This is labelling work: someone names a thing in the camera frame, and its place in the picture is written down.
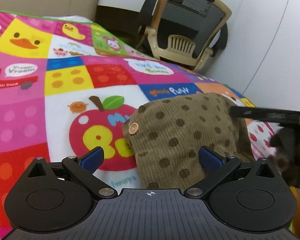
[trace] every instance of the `chair armrest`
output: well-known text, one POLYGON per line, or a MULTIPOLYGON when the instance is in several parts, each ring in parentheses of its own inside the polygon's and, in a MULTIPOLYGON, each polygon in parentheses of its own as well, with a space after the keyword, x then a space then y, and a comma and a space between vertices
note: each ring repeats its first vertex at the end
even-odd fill
POLYGON ((148 42, 149 42, 153 57, 160 60, 156 30, 152 27, 147 26, 145 29, 144 35, 148 37, 148 42))
POLYGON ((141 28, 139 29, 140 35, 144 34, 146 26, 151 25, 152 13, 154 11, 156 3, 157 0, 145 0, 145 2, 143 3, 137 19, 138 27, 141 26, 141 28))
POLYGON ((220 29, 220 37, 217 40, 216 44, 213 45, 213 54, 211 57, 214 57, 219 49, 225 49, 227 46, 227 41, 228 41, 228 26, 225 23, 225 25, 222 26, 220 29))
POLYGON ((195 66, 193 71, 196 73, 199 73, 200 71, 202 71, 204 64, 206 63, 208 58, 212 56, 212 54, 213 54, 213 49, 211 49, 209 47, 205 48, 200 61, 197 63, 197 65, 195 66))

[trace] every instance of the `cartoon bunny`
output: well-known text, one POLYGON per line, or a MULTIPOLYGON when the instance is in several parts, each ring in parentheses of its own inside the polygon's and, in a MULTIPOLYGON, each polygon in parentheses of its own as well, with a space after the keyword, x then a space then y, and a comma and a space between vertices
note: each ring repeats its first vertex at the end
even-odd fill
POLYGON ((111 39, 108 37, 103 37, 104 39, 106 39, 108 45, 114 49, 114 50, 120 50, 120 45, 118 44, 117 40, 115 39, 115 37, 112 37, 111 39))

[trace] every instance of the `white wall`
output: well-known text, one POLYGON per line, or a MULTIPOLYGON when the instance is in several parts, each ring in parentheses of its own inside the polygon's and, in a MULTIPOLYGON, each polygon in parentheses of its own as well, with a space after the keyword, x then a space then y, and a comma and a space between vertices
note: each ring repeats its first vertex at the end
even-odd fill
POLYGON ((243 92, 274 39, 288 0, 222 1, 234 13, 228 44, 204 74, 243 92))
POLYGON ((289 0, 273 44, 244 94, 257 106, 300 111, 300 0, 289 0))

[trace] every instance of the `speech bubble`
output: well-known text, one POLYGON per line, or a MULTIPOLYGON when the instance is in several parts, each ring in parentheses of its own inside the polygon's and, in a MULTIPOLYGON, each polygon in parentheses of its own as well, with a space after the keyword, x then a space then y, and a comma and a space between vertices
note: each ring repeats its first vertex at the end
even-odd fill
POLYGON ((148 75, 172 75, 173 71, 156 61, 151 60, 136 60, 132 58, 125 58, 129 66, 138 72, 148 75))
POLYGON ((6 77, 21 77, 32 74, 38 69, 35 64, 15 63, 6 67, 6 77))

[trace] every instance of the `blue square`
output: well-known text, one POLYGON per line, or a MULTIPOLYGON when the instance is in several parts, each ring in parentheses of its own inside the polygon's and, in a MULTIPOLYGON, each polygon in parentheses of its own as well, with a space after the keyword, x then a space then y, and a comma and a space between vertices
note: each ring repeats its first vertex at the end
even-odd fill
POLYGON ((202 93, 193 83, 139 85, 149 101, 202 93))
POLYGON ((48 59, 47 71, 83 65, 84 63, 80 57, 48 59))

